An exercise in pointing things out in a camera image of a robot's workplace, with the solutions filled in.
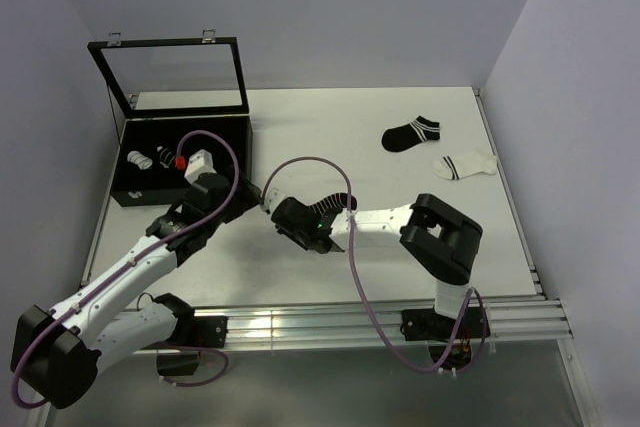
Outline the black white-striped sock white toe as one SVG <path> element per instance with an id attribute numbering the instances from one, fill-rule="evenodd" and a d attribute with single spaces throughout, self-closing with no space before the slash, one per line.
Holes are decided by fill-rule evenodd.
<path id="1" fill-rule="evenodd" d="M 156 148 L 156 155 L 159 164 L 164 169 L 177 169 L 176 159 L 177 156 L 173 150 L 168 147 L 158 146 Z"/>

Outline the white sock black thin stripes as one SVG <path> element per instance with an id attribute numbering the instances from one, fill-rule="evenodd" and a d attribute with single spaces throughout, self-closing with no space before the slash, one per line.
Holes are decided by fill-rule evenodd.
<path id="1" fill-rule="evenodd" d="M 137 150 L 130 151 L 126 156 L 126 160 L 142 171 L 148 170 L 153 166 L 153 160 Z"/>

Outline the black sock with purple stripes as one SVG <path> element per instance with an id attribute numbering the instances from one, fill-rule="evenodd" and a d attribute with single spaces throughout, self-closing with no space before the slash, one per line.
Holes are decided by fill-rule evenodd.
<path id="1" fill-rule="evenodd" d="M 324 215 L 327 211 L 341 211 L 348 207 L 356 210 L 357 205 L 358 203 L 355 196 L 348 196 L 347 193 L 333 193 L 311 204 L 309 208 L 316 214 Z"/>

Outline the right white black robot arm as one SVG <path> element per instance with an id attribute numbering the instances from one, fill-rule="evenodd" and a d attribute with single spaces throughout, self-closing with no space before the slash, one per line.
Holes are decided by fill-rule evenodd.
<path id="1" fill-rule="evenodd" d="M 433 325 L 452 337 L 468 321 L 462 307 L 470 284 L 483 228 L 432 194 L 410 204 L 350 213 L 336 205 L 318 213 L 276 189 L 263 210 L 276 231 L 306 251 L 354 253 L 357 248 L 402 247 L 436 281 Z"/>

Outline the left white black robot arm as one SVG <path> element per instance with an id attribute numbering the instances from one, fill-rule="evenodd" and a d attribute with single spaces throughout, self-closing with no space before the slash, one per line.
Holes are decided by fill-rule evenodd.
<path id="1" fill-rule="evenodd" d="M 48 310 L 27 309 L 17 322 L 10 365 L 14 403 L 37 408 L 20 397 L 19 386 L 26 383 L 43 402 L 63 409 L 108 367 L 141 348 L 190 349 L 194 309 L 177 296 L 162 294 L 140 311 L 124 310 L 202 250 L 221 224 L 258 206 L 261 197 L 243 174 L 204 173 L 95 281 Z"/>

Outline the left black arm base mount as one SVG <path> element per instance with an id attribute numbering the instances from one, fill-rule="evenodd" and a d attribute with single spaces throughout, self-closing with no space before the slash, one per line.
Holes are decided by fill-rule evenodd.
<path id="1" fill-rule="evenodd" d="M 222 377 L 229 367 L 229 358 L 222 351 L 226 342 L 227 327 L 226 316 L 194 317 L 184 337 L 180 340 L 169 340 L 161 345 L 161 350 L 173 350 L 173 353 L 157 354 L 158 375 L 178 385 L 204 385 Z M 204 367 L 214 367 L 215 359 L 220 360 L 219 370 L 212 377 L 188 380 Z"/>

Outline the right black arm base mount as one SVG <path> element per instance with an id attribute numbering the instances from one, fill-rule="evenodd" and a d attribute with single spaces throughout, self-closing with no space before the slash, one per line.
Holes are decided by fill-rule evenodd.
<path id="1" fill-rule="evenodd" d="M 401 312 L 400 333 L 408 342 L 426 341 L 433 363 L 442 357 L 455 320 L 441 316 L 434 308 L 405 309 Z M 440 365 L 442 371 L 457 373 L 465 369 L 480 353 L 491 335 L 486 314 L 479 307 L 469 307 L 456 333 L 455 342 L 446 359 Z"/>

